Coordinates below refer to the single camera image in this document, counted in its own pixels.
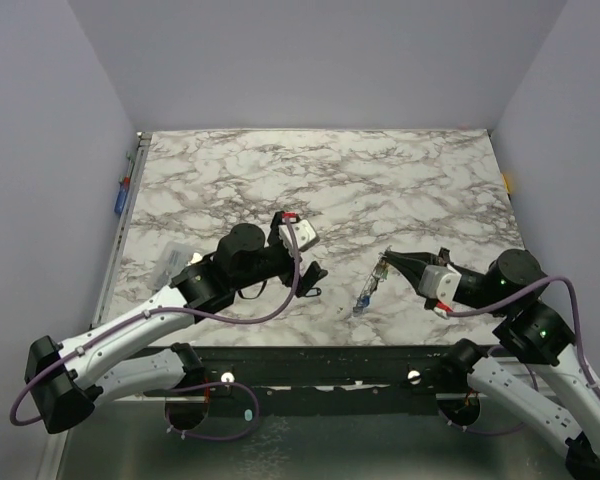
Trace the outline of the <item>silver protractor key organizer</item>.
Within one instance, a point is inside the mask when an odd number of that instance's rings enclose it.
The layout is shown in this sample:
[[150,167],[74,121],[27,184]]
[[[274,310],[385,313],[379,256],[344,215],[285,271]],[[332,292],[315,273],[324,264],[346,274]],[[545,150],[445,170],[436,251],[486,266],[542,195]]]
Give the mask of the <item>silver protractor key organizer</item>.
[[354,316],[363,314],[369,307],[371,297],[377,291],[379,284],[387,279],[388,271],[389,264],[386,261],[386,255],[381,254],[356,298],[352,309],[352,314]]

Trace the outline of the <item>black key tag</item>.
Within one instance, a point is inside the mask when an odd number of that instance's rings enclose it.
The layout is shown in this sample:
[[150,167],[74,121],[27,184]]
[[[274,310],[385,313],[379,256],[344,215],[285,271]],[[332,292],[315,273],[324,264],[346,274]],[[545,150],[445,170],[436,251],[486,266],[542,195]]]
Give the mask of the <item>black key tag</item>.
[[319,297],[321,294],[322,294],[322,290],[319,287],[312,287],[303,294],[303,297],[313,298],[313,297]]

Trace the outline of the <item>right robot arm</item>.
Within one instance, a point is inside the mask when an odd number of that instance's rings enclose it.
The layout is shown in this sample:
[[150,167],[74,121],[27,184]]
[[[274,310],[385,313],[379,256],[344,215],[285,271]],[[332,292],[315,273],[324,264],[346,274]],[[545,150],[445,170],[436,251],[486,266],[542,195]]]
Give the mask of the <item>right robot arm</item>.
[[[484,274],[453,263],[446,249],[436,254],[387,250],[382,259],[438,316],[500,318],[493,331],[500,347],[538,375],[556,398],[517,379],[468,339],[449,348],[434,377],[449,390],[468,387],[506,408],[564,458],[573,478],[600,479],[600,378],[583,352],[572,282],[545,274],[535,257],[521,249],[501,253]],[[541,298],[556,281],[568,290],[571,323]]]

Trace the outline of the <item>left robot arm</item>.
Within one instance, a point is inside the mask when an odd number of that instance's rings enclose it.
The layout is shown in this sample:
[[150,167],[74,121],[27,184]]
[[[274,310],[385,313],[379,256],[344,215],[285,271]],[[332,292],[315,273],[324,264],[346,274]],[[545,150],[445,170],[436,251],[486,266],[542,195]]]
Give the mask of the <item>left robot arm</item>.
[[50,434],[86,420],[97,406],[136,393],[171,390],[186,395],[204,381],[193,349],[173,344],[159,353],[139,353],[155,341],[204,319],[229,323],[221,311],[247,287],[278,278],[289,294],[267,322],[281,314],[292,298],[316,293],[326,270],[317,262],[301,268],[301,255],[319,241],[306,219],[275,213],[268,233],[249,223],[234,226],[214,252],[187,265],[169,283],[130,312],[75,337],[57,342],[50,336],[29,347],[26,386],[10,410],[10,421],[24,425],[18,408],[30,396]]

